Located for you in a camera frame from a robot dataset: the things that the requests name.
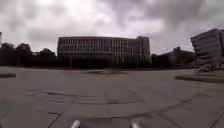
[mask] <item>white marking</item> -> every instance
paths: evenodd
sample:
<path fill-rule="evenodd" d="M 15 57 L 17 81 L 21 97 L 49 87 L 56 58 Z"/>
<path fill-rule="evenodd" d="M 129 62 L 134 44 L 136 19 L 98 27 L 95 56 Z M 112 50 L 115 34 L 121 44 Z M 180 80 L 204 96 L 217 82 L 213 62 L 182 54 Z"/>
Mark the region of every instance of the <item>white marking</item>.
<path fill-rule="evenodd" d="M 138 123 L 132 123 L 131 128 L 141 128 Z"/>
<path fill-rule="evenodd" d="M 73 124 L 71 128 L 79 128 L 81 122 L 79 120 L 76 120 Z"/>

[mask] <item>stone pavement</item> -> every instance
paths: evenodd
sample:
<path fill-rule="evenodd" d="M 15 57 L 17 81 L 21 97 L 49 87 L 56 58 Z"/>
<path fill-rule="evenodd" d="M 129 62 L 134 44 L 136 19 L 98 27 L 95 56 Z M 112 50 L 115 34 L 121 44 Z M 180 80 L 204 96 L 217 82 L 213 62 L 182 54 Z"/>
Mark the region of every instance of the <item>stone pavement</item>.
<path fill-rule="evenodd" d="M 174 80 L 192 70 L 87 71 L 1 67 L 16 78 L 0 79 L 0 127 L 223 128 L 224 86 Z"/>

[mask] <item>distant building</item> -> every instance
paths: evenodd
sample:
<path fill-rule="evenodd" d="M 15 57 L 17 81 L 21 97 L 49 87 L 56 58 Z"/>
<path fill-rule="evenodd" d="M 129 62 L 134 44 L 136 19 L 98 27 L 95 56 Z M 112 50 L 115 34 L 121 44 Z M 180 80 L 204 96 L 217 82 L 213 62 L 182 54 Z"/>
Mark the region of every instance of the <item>distant building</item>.
<path fill-rule="evenodd" d="M 191 38 L 197 63 L 221 63 L 224 56 L 224 30 L 212 29 Z"/>
<path fill-rule="evenodd" d="M 150 61 L 148 37 L 60 37 L 57 53 L 72 61 L 98 59 L 114 65 Z"/>
<path fill-rule="evenodd" d="M 176 47 L 173 51 L 161 55 L 152 55 L 152 65 L 154 67 L 177 67 L 187 66 L 195 59 L 194 52 L 181 50 Z"/>

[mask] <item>cloud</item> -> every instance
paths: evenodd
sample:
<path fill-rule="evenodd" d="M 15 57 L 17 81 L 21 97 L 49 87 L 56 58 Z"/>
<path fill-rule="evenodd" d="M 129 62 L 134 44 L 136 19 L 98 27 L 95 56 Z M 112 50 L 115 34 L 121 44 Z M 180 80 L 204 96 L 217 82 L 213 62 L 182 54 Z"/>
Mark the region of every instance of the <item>cloud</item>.
<path fill-rule="evenodd" d="M 189 38 L 224 27 L 223 0 L 0 0 L 3 41 L 56 51 L 60 36 L 151 38 L 151 51 L 181 46 Z"/>

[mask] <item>building facade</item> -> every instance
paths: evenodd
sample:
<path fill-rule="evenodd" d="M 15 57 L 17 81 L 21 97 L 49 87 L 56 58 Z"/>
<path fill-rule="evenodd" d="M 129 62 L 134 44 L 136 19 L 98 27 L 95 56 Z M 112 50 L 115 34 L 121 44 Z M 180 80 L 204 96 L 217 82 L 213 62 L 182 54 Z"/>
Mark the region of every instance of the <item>building facade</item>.
<path fill-rule="evenodd" d="M 57 53 L 72 61 L 97 59 L 115 65 L 150 61 L 148 37 L 60 37 Z"/>
<path fill-rule="evenodd" d="M 198 64 L 222 63 L 224 31 L 212 29 L 191 38 Z"/>

